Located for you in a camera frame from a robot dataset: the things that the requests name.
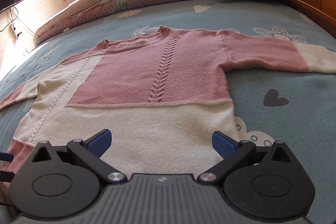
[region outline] bed sheet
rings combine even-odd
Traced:
[[[231,29],[252,36],[270,36],[336,52],[336,40],[305,15],[275,1],[190,0],[114,14],[75,27],[41,46],[0,82],[0,99],[20,84],[104,38],[120,40],[175,29]],[[237,129],[258,145],[283,140],[307,170],[316,188],[308,214],[316,224],[336,219],[336,86],[335,75],[289,73],[265,69],[226,73],[235,106]],[[33,99],[0,112],[0,151],[5,151]],[[258,137],[268,136],[263,143]]]

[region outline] metal screw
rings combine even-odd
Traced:
[[[113,172],[113,173],[110,173],[107,178],[109,180],[112,180],[112,181],[119,181],[119,180],[122,180],[124,178],[124,174],[122,173],[119,173],[119,172]]]
[[[213,181],[216,179],[216,175],[213,173],[203,173],[199,176],[199,178],[203,181]]]

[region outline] knit sweater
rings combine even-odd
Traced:
[[[0,102],[0,110],[36,98],[21,120],[5,170],[17,171],[40,140],[65,145],[103,128],[113,134],[103,160],[135,172],[199,175],[221,160],[220,130],[240,140],[224,72],[261,67],[336,73],[324,47],[250,37],[229,30],[175,30],[103,40],[36,75]]]

